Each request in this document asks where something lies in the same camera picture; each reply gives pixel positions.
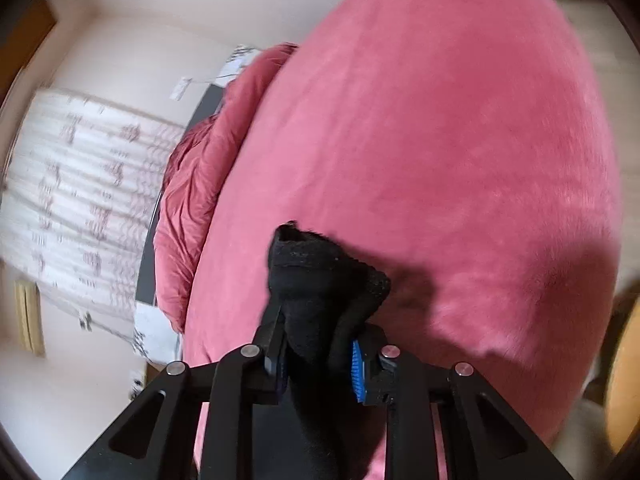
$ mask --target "blue gripper pad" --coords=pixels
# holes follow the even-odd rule
[[[358,402],[364,402],[367,394],[364,385],[364,361],[362,360],[362,352],[360,352],[360,345],[357,341],[353,342],[351,348],[351,385]]]

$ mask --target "metal screw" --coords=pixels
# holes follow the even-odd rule
[[[461,377],[469,377],[474,372],[474,368],[469,363],[458,363],[455,371]]]
[[[387,359],[395,359],[400,355],[400,349],[395,345],[386,345],[382,347],[380,353]]]
[[[260,353],[260,347],[256,345],[244,345],[240,349],[243,357],[256,357]]]
[[[182,361],[172,361],[166,366],[167,375],[180,375],[187,369],[187,366]]]

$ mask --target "pink bedspread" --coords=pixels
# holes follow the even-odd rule
[[[555,2],[346,0],[275,76],[287,56],[241,76],[162,200],[158,300],[186,361],[252,338],[295,219],[391,277],[374,321],[393,343],[470,361],[549,439],[604,333],[620,229],[603,105]]]

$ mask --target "curtain pattern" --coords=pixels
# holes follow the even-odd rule
[[[0,205],[2,259],[72,312],[126,323],[168,157],[184,129],[55,89],[36,92]]]

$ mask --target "triangular cutout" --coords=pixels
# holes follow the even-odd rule
[[[527,443],[490,400],[477,396],[476,403],[487,441],[496,458],[507,458],[527,450]]]
[[[132,458],[144,458],[163,401],[164,395],[161,392],[151,395],[139,410],[129,417],[120,431],[111,437],[109,447]]]

